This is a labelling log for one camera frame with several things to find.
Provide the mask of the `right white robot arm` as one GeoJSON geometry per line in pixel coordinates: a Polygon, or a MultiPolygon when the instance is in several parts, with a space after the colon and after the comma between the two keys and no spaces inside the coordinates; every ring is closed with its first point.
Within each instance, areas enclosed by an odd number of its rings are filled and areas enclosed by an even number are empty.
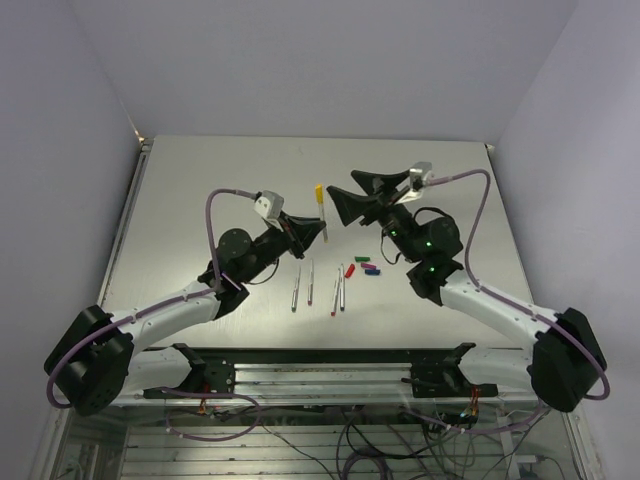
{"type": "Polygon", "coordinates": [[[400,257],[411,264],[409,284],[422,299],[466,314],[519,345],[522,357],[470,349],[444,367],[442,387],[450,394],[465,394],[475,384],[502,384],[531,388],[539,400],[560,412],[571,412],[583,400],[603,401],[611,393],[607,364],[589,320],[569,308],[558,312],[519,300],[481,281],[469,260],[471,240],[462,240],[453,217],[439,211],[420,224],[407,204],[431,188],[467,177],[491,178],[485,169],[453,176],[434,176],[428,162],[419,162],[397,174],[354,170],[352,178],[361,194],[330,186],[343,225],[377,223],[381,237],[390,239],[400,257]]]}

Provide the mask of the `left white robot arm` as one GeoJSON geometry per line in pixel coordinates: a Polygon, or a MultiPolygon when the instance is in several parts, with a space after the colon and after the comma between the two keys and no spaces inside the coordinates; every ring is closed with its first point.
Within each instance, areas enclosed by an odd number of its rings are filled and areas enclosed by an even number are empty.
{"type": "Polygon", "coordinates": [[[175,364],[168,384],[178,395],[196,395],[203,387],[203,371],[181,350],[154,352],[152,345],[233,312],[248,298],[247,284],[285,253],[303,258],[325,225],[316,217],[281,213],[257,237],[229,229],[205,272],[181,290],[123,312],[106,312],[98,305],[83,309],[44,362],[49,403],[81,416],[96,414],[136,376],[149,372],[140,358],[155,357],[175,364]]]}

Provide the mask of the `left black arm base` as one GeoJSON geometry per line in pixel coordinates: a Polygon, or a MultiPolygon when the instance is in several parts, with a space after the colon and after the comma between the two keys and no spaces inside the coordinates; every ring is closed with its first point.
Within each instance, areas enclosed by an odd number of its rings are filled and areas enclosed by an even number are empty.
{"type": "Polygon", "coordinates": [[[153,349],[153,352],[166,353],[174,350],[188,363],[188,371],[176,385],[166,381],[153,388],[143,390],[146,399],[178,398],[178,395],[163,393],[161,388],[168,387],[188,393],[229,393],[235,384],[235,368],[230,359],[215,349],[192,348],[184,343],[175,343],[171,347],[153,349]]]}

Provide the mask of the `yellow pen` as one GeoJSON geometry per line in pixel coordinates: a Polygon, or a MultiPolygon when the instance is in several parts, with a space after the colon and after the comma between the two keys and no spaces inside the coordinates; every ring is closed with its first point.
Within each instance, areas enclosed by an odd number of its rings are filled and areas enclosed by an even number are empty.
{"type": "MultiPolygon", "coordinates": [[[[325,206],[324,206],[324,187],[322,184],[315,186],[315,198],[319,211],[319,218],[326,222],[325,206]]],[[[323,241],[327,243],[329,241],[327,226],[324,226],[322,230],[323,241]]]]}

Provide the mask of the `purple pen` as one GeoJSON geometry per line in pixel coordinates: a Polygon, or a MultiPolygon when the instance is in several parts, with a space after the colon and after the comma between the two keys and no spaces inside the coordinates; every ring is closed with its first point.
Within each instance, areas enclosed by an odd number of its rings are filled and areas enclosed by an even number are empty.
{"type": "Polygon", "coordinates": [[[307,305],[313,305],[313,295],[314,295],[314,259],[310,260],[309,266],[309,276],[308,276],[308,285],[307,285],[307,305]]]}

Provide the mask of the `green pen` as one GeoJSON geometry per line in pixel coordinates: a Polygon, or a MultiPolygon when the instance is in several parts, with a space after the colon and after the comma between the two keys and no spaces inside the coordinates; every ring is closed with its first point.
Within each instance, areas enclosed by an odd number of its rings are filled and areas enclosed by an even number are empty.
{"type": "Polygon", "coordinates": [[[295,276],[294,287],[292,291],[291,298],[291,312],[296,313],[298,308],[298,299],[299,299],[299,289],[300,289],[300,281],[301,281],[301,266],[297,267],[297,273],[295,276]]]}

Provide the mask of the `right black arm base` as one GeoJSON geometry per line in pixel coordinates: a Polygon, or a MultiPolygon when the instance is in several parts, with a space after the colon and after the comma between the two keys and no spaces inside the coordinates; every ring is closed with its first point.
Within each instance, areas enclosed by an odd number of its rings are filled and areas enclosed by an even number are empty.
{"type": "Polygon", "coordinates": [[[466,342],[452,349],[408,350],[410,369],[401,382],[411,387],[417,399],[470,398],[473,393],[481,398],[496,397],[495,383],[471,381],[460,369],[461,360],[475,347],[475,343],[466,342]]]}

